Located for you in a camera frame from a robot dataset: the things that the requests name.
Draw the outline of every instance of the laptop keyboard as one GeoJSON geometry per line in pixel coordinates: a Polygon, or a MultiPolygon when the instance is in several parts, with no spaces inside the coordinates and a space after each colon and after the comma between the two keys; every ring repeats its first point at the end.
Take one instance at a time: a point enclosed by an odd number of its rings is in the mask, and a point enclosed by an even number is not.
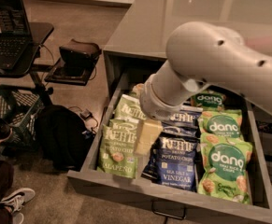
{"type": "Polygon", "coordinates": [[[26,38],[0,38],[0,55],[18,56],[26,47],[26,38]]]}

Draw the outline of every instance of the drawer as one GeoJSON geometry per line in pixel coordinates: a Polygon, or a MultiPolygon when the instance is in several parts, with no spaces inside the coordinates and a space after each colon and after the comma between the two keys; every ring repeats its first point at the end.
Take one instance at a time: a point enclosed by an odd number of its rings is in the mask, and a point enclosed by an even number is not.
{"type": "MultiPolygon", "coordinates": [[[[128,71],[122,75],[102,123],[108,124],[122,94],[129,91],[133,85],[134,76],[134,72],[128,71]]],[[[168,217],[185,218],[198,223],[209,223],[210,218],[213,223],[272,223],[272,187],[255,118],[251,104],[243,100],[240,103],[244,105],[246,116],[245,139],[254,144],[253,157],[248,168],[252,205],[153,184],[140,177],[149,157],[139,158],[135,179],[96,171],[102,125],[80,172],[69,171],[67,176],[78,193],[151,210],[168,217]]]]}

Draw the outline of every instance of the basket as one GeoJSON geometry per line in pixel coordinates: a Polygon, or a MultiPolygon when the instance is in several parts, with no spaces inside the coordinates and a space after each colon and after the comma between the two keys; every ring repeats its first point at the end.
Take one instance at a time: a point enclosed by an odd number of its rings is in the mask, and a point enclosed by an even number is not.
{"type": "Polygon", "coordinates": [[[0,118],[12,128],[12,135],[3,146],[36,150],[34,123],[36,113],[43,107],[32,89],[0,85],[0,118]]]}

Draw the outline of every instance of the concrete floor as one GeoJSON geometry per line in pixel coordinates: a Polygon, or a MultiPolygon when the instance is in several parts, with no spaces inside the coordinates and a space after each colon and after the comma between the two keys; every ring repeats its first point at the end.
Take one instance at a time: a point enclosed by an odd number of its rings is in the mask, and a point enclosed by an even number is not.
{"type": "MultiPolygon", "coordinates": [[[[59,47],[71,38],[91,41],[101,48],[116,29],[127,11],[126,7],[100,7],[50,1],[25,0],[29,21],[44,21],[54,25],[54,32],[45,43],[36,63],[53,64],[59,57],[59,47]]],[[[31,87],[29,76],[17,79],[0,78],[0,84],[31,87]]],[[[87,108],[100,120],[107,105],[107,84],[103,56],[97,64],[97,76],[87,86],[48,84],[54,88],[51,100],[56,105],[87,108]]],[[[152,212],[126,205],[110,203],[77,194],[66,173],[53,170],[51,162],[43,160],[41,152],[19,152],[15,157],[2,157],[15,167],[13,189],[29,187],[36,191],[35,198],[22,210],[29,224],[108,224],[108,223],[165,223],[165,218],[152,212]]],[[[167,223],[192,223],[168,219],[167,223]]]]}

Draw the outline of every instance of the person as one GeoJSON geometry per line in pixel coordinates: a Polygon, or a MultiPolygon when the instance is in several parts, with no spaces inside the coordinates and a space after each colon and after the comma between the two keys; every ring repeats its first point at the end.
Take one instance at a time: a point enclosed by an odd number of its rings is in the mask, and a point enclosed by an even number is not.
{"type": "Polygon", "coordinates": [[[13,166],[0,161],[0,224],[22,224],[24,216],[20,211],[35,197],[35,191],[29,188],[17,189],[5,196],[12,188],[13,176],[13,166]]]}

